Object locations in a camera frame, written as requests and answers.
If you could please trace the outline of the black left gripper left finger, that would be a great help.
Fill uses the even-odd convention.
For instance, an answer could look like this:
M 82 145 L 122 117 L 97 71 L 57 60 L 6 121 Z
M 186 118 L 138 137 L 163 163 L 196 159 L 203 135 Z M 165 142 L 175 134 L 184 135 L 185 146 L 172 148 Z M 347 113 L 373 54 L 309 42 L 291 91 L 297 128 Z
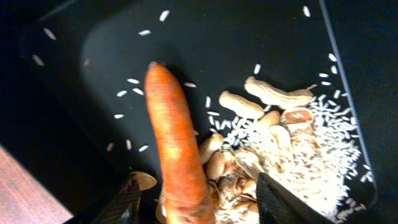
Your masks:
M 140 200 L 141 191 L 139 190 L 137 175 L 131 174 L 125 186 L 91 223 L 138 224 Z

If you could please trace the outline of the orange carrot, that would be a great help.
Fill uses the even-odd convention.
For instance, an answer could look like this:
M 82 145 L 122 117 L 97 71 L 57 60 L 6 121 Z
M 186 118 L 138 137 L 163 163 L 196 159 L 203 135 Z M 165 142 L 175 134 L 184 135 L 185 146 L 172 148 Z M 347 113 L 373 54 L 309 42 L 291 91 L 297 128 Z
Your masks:
M 165 65 L 151 62 L 144 89 L 159 151 L 167 223 L 214 223 L 214 205 L 182 87 Z

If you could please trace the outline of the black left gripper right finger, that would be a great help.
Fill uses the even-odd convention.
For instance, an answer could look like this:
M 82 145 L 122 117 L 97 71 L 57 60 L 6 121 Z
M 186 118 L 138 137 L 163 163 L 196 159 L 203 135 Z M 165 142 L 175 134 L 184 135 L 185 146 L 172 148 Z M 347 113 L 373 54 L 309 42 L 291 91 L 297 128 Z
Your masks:
M 264 172 L 257 179 L 256 197 L 260 224 L 333 224 Z

